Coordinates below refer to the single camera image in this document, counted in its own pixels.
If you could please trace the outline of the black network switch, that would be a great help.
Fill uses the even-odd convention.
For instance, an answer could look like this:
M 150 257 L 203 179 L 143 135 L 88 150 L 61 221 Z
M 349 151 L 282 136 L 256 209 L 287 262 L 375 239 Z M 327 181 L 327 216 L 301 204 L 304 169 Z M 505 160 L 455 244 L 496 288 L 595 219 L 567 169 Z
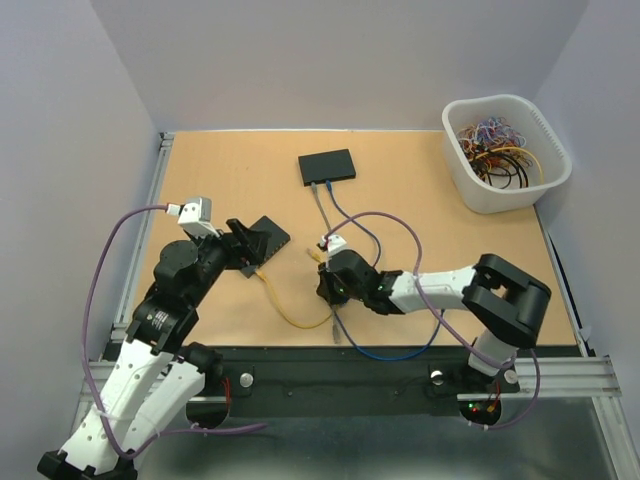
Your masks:
M 356 169 L 348 149 L 301 155 L 298 164 L 304 186 L 356 178 Z
M 251 229 L 268 233 L 268 239 L 262 263 L 257 266 L 250 265 L 241 270 L 241 274 L 245 278 L 250 278 L 251 276 L 253 276 L 257 269 L 263 267 L 291 240 L 290 234 L 266 215 L 260 217 L 251 226 Z

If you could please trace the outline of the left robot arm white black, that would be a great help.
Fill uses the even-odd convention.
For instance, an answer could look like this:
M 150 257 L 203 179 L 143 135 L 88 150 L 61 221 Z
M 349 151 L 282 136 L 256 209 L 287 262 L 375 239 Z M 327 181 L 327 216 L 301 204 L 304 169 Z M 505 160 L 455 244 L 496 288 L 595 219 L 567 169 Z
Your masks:
M 159 254 L 154 281 L 134 310 L 126 338 L 103 387 L 77 430 L 41 457 L 48 479 L 135 479 L 146 450 L 166 435 L 178 412 L 197 393 L 222 382 L 222 357 L 185 338 L 199 320 L 197 308 L 226 270 L 257 266 L 269 235 L 239 220 L 228 231 L 204 221 L 183 227 L 187 237 Z

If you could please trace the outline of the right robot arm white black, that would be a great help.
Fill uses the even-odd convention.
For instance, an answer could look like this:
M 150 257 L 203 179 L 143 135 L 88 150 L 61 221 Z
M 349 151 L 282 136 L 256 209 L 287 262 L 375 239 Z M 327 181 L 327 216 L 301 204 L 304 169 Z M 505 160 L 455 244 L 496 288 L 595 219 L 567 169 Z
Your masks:
M 471 312 L 484 326 L 460 366 L 461 381 L 472 390 L 491 384 L 519 350 L 536 346 L 551 299 L 545 283 L 495 254 L 458 270 L 414 274 L 378 272 L 344 249 L 321 263 L 318 275 L 316 293 L 331 306 L 356 300 L 379 315 Z

